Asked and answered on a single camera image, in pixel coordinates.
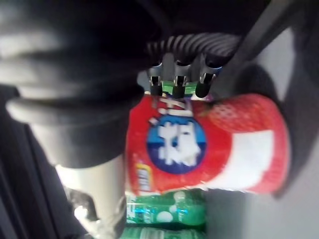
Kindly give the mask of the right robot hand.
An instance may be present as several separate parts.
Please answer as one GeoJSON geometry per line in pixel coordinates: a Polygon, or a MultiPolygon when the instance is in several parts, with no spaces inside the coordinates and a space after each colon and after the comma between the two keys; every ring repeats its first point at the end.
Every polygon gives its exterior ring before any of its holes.
{"type": "Polygon", "coordinates": [[[9,114],[29,125],[51,165],[84,180],[89,220],[125,224],[123,153],[140,71],[167,52],[233,56],[267,0],[3,0],[0,82],[20,96],[9,114]]]}

